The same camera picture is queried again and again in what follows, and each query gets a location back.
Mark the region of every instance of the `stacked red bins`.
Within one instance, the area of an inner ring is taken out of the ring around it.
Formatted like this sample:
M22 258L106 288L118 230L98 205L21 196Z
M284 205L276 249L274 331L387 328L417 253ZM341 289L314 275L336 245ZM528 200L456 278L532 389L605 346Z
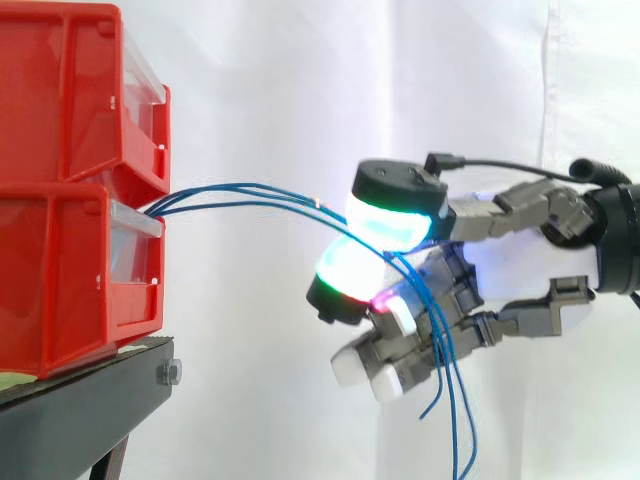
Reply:
M0 2L0 372L162 327L169 91L112 5Z

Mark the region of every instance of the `blue light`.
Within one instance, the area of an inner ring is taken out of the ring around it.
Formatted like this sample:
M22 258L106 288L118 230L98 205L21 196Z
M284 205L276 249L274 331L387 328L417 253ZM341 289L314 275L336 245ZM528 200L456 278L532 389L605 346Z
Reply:
M347 200L349 231L376 248L408 252L425 239L431 218L419 213L395 212L374 207L350 195Z

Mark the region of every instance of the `black cable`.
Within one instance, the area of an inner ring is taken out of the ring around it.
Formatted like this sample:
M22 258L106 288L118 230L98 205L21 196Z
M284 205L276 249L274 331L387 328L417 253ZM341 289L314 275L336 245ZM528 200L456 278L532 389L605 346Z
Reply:
M633 303L636 304L636 307L640 308L640 295L638 295L636 292L633 292L630 297L631 300L633 300Z
M579 184L591 183L581 178L574 178L568 175L562 175L561 173L555 173L550 170L545 170L544 168L530 167L528 165L521 165L519 163L512 163L512 162L503 162L500 160L467 160L465 158L465 159L462 159L461 163L462 163L462 166L475 165L475 166L483 166L483 167L500 167L500 168L507 168L510 170L520 170L521 172L533 173L536 175L541 175L543 177L553 178L555 180L561 180L563 182L569 182L569 183L579 183Z
M547 178L553 178L569 183L582 185L592 184L603 188L612 187L619 184L633 183L629 177L611 165L595 162L587 158L575 160L570 168L569 175L552 172L544 168L530 167L514 162L504 162L501 160L477 160L458 157L449 153L430 153L424 164L427 173L440 176L440 172L445 170L457 170L466 166L499 167L521 172L533 173Z

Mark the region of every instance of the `black sensor cap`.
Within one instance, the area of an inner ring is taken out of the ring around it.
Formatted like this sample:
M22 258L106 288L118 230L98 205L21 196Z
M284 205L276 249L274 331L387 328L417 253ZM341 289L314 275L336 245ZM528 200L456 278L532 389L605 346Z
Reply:
M317 275L307 292L307 301L318 310L318 318L327 323L338 320L347 325L358 325L369 308L368 302L361 302L335 290Z
M447 199L447 184L420 165L375 159L360 162L351 192L385 210L437 217Z

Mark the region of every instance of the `blue wire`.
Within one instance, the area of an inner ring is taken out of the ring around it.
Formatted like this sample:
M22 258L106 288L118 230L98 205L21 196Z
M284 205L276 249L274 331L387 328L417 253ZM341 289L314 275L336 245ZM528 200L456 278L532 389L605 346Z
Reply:
M439 343L440 342L438 342L438 341L436 341L434 339L434 341L433 341L433 357L434 357L435 362L436 362L436 368L438 369L438 392L436 393L436 396L433 398L433 400L431 401L429 406L420 415L420 417L419 417L420 420L424 420L426 418L426 416L429 415L431 410L433 410L433 407L435 407L437 405L437 403L440 401L440 397L442 396L442 371L440 370L440 365L441 365L440 348L441 347L439 346Z
M447 321L445 319L444 313L442 312L442 309L440 308L440 305L438 305L434 301L433 295L431 294L431 292L429 291L427 286L422 281L422 279L419 276L418 272L415 271L415 269L411 266L411 264L406 259L404 259L402 257L399 257L399 259L404 264L404 266L407 268L407 270L409 271L409 273L411 274L412 277L420 278L420 282L416 282L416 283L418 284L418 287L420 289L419 293L421 294L421 298L422 298L422 295L425 296L425 298L422 298L423 303L429 304L429 305L433 305L435 307L436 312L438 313L438 316L440 317L440 322L442 323L442 325L443 325L443 327L445 329L445 332L446 332L447 344L448 344L449 350L452 353L453 368L455 370L456 377L458 379L458 384L460 385L460 392L462 393L462 400L464 402L464 407L465 407L465 410L467 412L467 418L469 419L469 427L471 429L471 438L472 438L471 457L469 458L469 462L467 463L467 465L465 466L464 470L462 471L462 474L458 478L458 480L464 480L464 478L468 475L469 471L471 470L471 468L473 467L473 464L476 461L476 457L477 457L477 454L478 454L478 435L477 435L477 432L476 432L475 422L473 421L473 414L471 413L471 406L469 405L469 399L467 397L467 391L466 391L466 388L464 386L464 382L462 380L462 375L460 374L460 370L458 369L458 362L457 362L457 359L456 359L455 349L454 349L454 346L453 346L453 340L451 338L451 330L449 329L449 325L447 324Z
M335 223L331 223L330 221L325 220L324 218L317 217L317 216L313 215L312 213L306 212L306 211L304 211L304 210L302 210L300 208L290 207L289 205L283 205L281 203L276 203L276 202L261 202L261 201L255 201L255 200L240 201L240 202L205 203L205 204L202 204L202 205L189 205L187 207L178 207L178 208L172 208L172 209L169 209L169 210L164 210L164 211L161 211L160 213L156 214L155 216L166 217L167 215L175 215L176 213L189 212L189 211L193 211L193 210L205 210L205 209L226 208L226 207L246 207L246 206L280 208L282 210L287 210L289 212L295 212L295 213L297 213L299 215L302 215L304 217L310 218L312 220L316 220L316 221L318 221L318 222L320 222L320 223L322 223L322 224L324 224L324 225L326 225L328 227L333 228L334 230L337 230L338 232L346 235L347 237L351 238L352 240L355 240L360 245L365 247L367 250L373 252L375 255L377 255L378 257L382 258L385 262L387 262L389 265L391 265L392 268L394 268L398 273L400 273L400 275L402 275L404 278L406 278L407 280L411 281L411 278L405 272L403 272L400 267L398 267L395 263L390 262L389 259L384 254L380 253L378 250L373 248L371 245L369 245L365 241L361 240L359 237L357 237L356 235L351 233L346 228L341 227L340 225L336 225Z
M431 329L432 336L435 339L436 343L440 343L444 348L442 348L443 356L444 356L444 373L447 377L447 389L449 391L449 402L450 402L450 410L451 410L451 447L453 451L453 469L452 476L453 480L458 480L458 415L456 410L456 396L453 388L453 381L451 379L451 368L450 364L455 362L455 349L453 348L453 343L449 342L448 348L444 344L444 340L442 338L442 332L440 327L437 324L437 317L433 312L433 296L431 296L431 292L425 285L422 280L420 274L413 268L411 263L404 258L403 256L398 256L398 260L405 266L405 268L409 271L409 275L411 276L412 285L418 292L422 303L424 303L427 311L429 312L429 318L431 319ZM441 322L447 328L447 338L451 338L451 332L448 330L448 325L446 325L446 321Z
M210 186L210 187L201 187L198 189L187 189L184 190L182 192L176 192L175 194L172 194L172 198L170 199L171 201L174 198L180 198L180 200L183 200L184 198L188 198L191 195L195 195L196 193L199 193L200 191L216 191L216 190L223 190L223 191L234 191L235 188L242 188L242 187L255 187L255 188L264 188L265 190L269 190L269 191L275 191L275 192L282 192L284 194L290 194L292 192L287 192L286 190L281 190L281 189L276 189L275 187L269 187L267 185L261 185L261 184L226 184L226 185L214 185L214 186ZM197 190L197 192L195 193L186 193L185 192L190 192L193 190ZM313 201L313 199L310 199L309 197L304 197L302 195L298 195L298 194L293 194L292 195L294 198L300 199L303 198L305 199L305 203L303 204L303 206L307 206L309 208L315 208L315 202ZM283 210L287 210L290 212L294 212L294 213L298 213L299 215L305 216L307 218L310 218L312 220L316 220L330 228L333 228L334 230L339 231L340 233L348 236L349 238L351 238L352 240L358 242L360 245L362 245L363 247L365 247L366 249L368 249L369 251L373 252L375 255L377 255L378 257L382 258L385 262L387 262L393 269L395 269L397 272L400 273L400 275L402 275L402 277L404 277L407 281L410 282L410 284L416 289L418 295L420 296L422 302L425 304L425 306L427 307L427 309L429 310L429 315L432 319L435 318L435 315L433 315L433 310L432 310L432 306L435 306L436 311L438 316L440 317L440 321L443 324L446 334L447 334L447 346L448 348L442 348L442 353L444 356L444 363L445 363L445 373L447 376L447 383L449 388L449 394L451 397L451 407L452 407L452 411L455 410L455 395L452 392L452 382L451 382L451 378L450 378L450 372L449 369L447 368L449 365L449 351L452 353L452 363L454 366L454 370L456 373L456 377L458 379L458 383L460 384L460 390L462 392L462 397L463 397L463 401L465 404L465 409L467 411L467 416L469 418L469 423L471 426L471 434L472 434L472 438L473 438L473 450L472 450L472 454L471 454L471 458L469 459L469 462L467 463L467 466L465 467L462 475L460 476L460 478L458 480L463 480L466 475L469 473L471 467L473 466L473 463L475 462L475 458L477 455L477 434L476 434L476 429L475 429L475 425L473 422L473 416L471 414L471 409L469 406L469 401L467 398L467 394L466 394L466 390L464 388L464 383L462 381L461 375L460 375L460 371L458 369L457 366L457 361L456 361L456 357L455 357L455 349L453 346L453 341L451 340L451 331L449 330L449 326L446 322L445 316L442 313L442 309L440 308L440 306L434 302L433 296L431 295L431 292L429 291L429 289L426 287L426 285L424 284L424 282L422 281L422 278L418 275L418 273L415 271L415 269L413 269L413 267L411 266L410 263L408 263L403 257L399 257L399 259L401 260L401 262L405 265L405 267L409 270L409 274L405 273L401 268L399 268L393 261L391 261L386 255L380 253L378 250L376 250L375 248L373 248L371 245L369 245L368 243L364 242L363 240L361 240L359 237L355 236L354 234L352 234L351 232L349 232L347 229L342 228L339 225L336 225L332 222L329 222L328 220L325 220L323 218L317 217L316 215L313 215L309 212L306 212L302 209L296 208L296 207L291 207L289 205L284 205L284 204L279 204L279 203L275 203L275 202L262 202L262 201L241 201L241 202L224 202L224 203L212 203L212 204L202 204L202 205L191 205L191 206L187 206L187 207L178 207L178 208L174 208L174 209L169 209L169 210L164 210L163 208L168 206L169 202L167 202L166 200L168 199L168 197L165 197L164 199L160 200L159 202L156 202L156 204L154 204L152 207L150 207L149 209L147 209L146 212L149 212L148 214L151 216L166 216L166 215L174 215L177 213L181 213L181 212L187 212L187 211L194 211L194 210L203 210L203 209L213 209L213 208L225 208L225 207L238 207L238 206L265 206L265 207L273 207L273 208L280 208ZM320 211L322 213L325 213L327 215L332 216L332 213L335 214L335 212L332 212L330 209L328 208L323 208L320 209ZM440 339L442 339L441 334L439 333L440 329L437 327L437 324L435 323L435 321L432 320L432 330L433 333L436 334L436 337L439 335ZM441 374L440 374L440 370L438 369L438 373L439 373L439 378L441 379ZM452 430L455 428L455 423L456 423L456 418L455 415L452 416ZM453 442L454 445L454 479L456 478L457 475L457 438L456 435L454 435L454 439Z
M269 195L266 193L245 190L245 188L266 190L270 192L279 193L281 195ZM214 191L243 193L245 195L253 195L255 197L261 197L261 198L266 198L270 200L281 200L285 202L296 203L298 205L311 207L316 210L319 210L322 213L330 216L334 220L342 223L343 225L347 224L347 220L342 215L339 215L338 213L325 207L324 205L317 205L317 201L311 197L306 197L304 195L290 192L288 190L284 190L281 188L272 187L270 185L264 185L261 183L246 183L246 182L245 183L222 183L217 185L207 185L204 187L195 187L195 188L187 188L185 190L180 190L178 192L167 195L166 197L162 198L158 202L154 203L151 207L145 210L144 213L150 216L158 216L159 211L166 210L167 207L174 205L175 203L186 200L187 198L190 198L199 193L214 192Z

